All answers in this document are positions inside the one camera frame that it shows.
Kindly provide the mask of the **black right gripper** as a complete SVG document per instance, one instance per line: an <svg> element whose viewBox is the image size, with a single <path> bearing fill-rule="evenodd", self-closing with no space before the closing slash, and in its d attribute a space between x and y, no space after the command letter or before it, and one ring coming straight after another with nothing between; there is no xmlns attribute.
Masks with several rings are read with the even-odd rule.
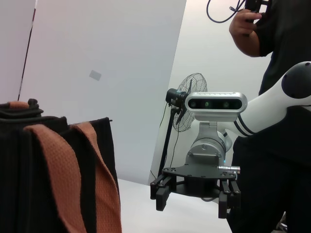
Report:
<svg viewBox="0 0 311 233"><path fill-rule="evenodd" d="M150 183L150 199L156 201L157 211L163 211L171 192L199 198L219 197L218 218L227 218L228 209L237 212L241 209L237 175L236 166L185 164L167 167Z"/></svg>

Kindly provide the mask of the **bystander hand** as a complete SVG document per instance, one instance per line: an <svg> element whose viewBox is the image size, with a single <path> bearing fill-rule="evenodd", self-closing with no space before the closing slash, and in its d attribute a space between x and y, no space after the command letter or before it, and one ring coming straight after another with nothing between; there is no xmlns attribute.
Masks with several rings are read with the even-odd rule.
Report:
<svg viewBox="0 0 311 233"><path fill-rule="evenodd" d="M229 26L229 32L232 37L250 35L256 28L255 20L262 18L261 13L252 12L244 9L236 13Z"/></svg>

